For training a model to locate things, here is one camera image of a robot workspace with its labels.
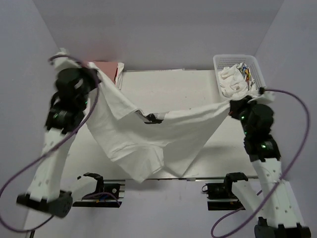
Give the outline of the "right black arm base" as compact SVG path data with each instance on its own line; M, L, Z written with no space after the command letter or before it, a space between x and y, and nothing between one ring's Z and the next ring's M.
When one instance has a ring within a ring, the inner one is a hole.
M223 183L206 183L202 193L207 195L209 211L245 210L238 198L225 190Z

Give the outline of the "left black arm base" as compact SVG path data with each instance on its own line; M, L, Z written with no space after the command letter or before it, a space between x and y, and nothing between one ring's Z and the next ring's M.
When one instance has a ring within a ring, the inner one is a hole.
M93 196L76 201L73 207L119 208L125 193L125 180L105 180L104 188Z

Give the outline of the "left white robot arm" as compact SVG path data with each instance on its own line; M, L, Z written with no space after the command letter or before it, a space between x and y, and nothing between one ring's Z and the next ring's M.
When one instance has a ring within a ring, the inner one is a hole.
M100 82L97 70L87 67L67 68L57 74L41 161L27 191L18 195L18 205L64 218L80 194L89 193L94 198L104 194L105 186L88 175L81 176L70 190L60 188L69 149L79 128L92 114L84 113L89 93L97 92Z

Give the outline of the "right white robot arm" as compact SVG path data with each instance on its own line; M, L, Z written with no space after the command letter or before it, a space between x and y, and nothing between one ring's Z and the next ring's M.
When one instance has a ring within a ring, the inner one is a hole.
M276 141L271 136L273 110L253 101L250 96L230 101L230 116L240 121L244 148L255 169L263 199L260 199L247 183L243 173L227 175L224 193L237 197L245 209L258 219L254 227L257 238L310 238L309 227L301 223L291 204L285 181L281 178L281 155Z

